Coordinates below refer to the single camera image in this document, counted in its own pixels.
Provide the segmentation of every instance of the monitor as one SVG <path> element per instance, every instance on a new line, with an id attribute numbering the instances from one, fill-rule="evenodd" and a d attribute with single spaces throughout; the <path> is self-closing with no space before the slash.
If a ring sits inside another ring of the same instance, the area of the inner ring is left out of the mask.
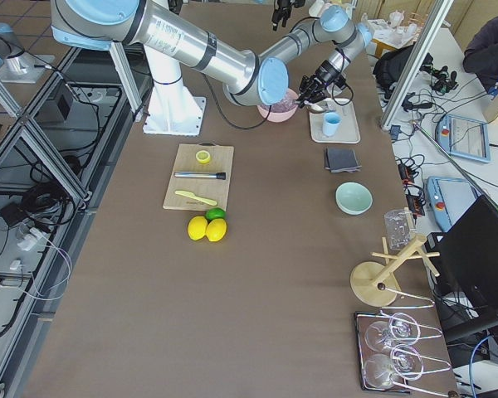
<path id="1" fill-rule="evenodd" d="M 498 344 L 498 211 L 480 196 L 439 242 L 443 267 L 478 318 L 445 331 L 447 342 L 489 330 Z"/>

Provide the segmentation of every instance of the light blue bowl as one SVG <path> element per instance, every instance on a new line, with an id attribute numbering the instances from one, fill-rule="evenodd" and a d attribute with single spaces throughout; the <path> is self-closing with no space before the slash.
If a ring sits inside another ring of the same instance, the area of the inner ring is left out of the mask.
<path id="1" fill-rule="evenodd" d="M 335 202 L 345 213 L 357 216 L 373 205 L 373 195 L 357 182 L 346 182 L 335 190 Z"/>

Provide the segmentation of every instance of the cutting board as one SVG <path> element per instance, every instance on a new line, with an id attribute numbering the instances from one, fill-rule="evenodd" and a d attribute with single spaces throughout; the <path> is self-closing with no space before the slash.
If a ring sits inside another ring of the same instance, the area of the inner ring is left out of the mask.
<path id="1" fill-rule="evenodd" d="M 196 160 L 196 152 L 206 150 L 210 153 L 211 160 L 207 164 L 200 164 Z M 172 210 L 197 210 L 206 211 L 212 207 L 227 209 L 229 185 L 231 183 L 232 157 L 234 147 L 221 145 L 195 145 L 188 143 L 179 144 L 173 170 L 169 179 L 168 189 L 164 197 L 164 209 Z M 225 172 L 225 180 L 204 178 L 176 178 L 175 172 Z M 182 189 L 195 193 L 199 197 L 206 197 L 217 201 L 216 206 L 210 206 L 195 199 L 175 195 L 175 191 Z"/>

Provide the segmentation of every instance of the person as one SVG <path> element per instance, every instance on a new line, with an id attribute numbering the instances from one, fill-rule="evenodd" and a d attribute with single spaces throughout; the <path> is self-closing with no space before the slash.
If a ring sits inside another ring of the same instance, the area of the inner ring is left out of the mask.
<path id="1" fill-rule="evenodd" d="M 498 17 L 486 23 L 471 40 L 463 69 L 475 73 L 489 94 L 498 94 Z"/>

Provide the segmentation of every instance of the lime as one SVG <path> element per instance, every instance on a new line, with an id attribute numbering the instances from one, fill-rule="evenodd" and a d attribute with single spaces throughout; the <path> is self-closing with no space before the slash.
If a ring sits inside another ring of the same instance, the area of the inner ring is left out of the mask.
<path id="1" fill-rule="evenodd" d="M 206 235 L 211 242 L 217 242 L 227 233 L 227 223 L 222 218 L 217 218 L 208 223 Z"/>
<path id="2" fill-rule="evenodd" d="M 217 218 L 225 218 L 225 211 L 219 207 L 213 207 L 207 210 L 205 218 L 209 221 L 216 220 Z"/>
<path id="3" fill-rule="evenodd" d="M 188 236 L 190 236 L 191 240 L 200 240 L 205 236 L 205 232 L 207 231 L 208 221 L 203 216 L 195 216 L 188 223 Z"/>

